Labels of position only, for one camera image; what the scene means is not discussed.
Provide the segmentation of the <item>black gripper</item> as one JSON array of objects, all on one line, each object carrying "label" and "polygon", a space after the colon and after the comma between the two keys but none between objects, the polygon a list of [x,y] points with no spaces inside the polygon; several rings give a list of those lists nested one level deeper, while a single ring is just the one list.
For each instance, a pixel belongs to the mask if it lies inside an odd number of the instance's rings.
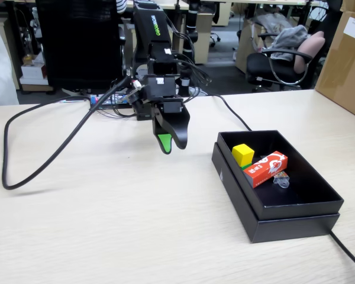
[{"label": "black gripper", "polygon": [[[157,139],[161,151],[170,154],[172,138],[180,149],[185,149],[188,143],[188,125],[190,115],[183,111],[181,98],[159,98],[150,101],[153,134]],[[157,120],[164,118],[164,129]]]}]

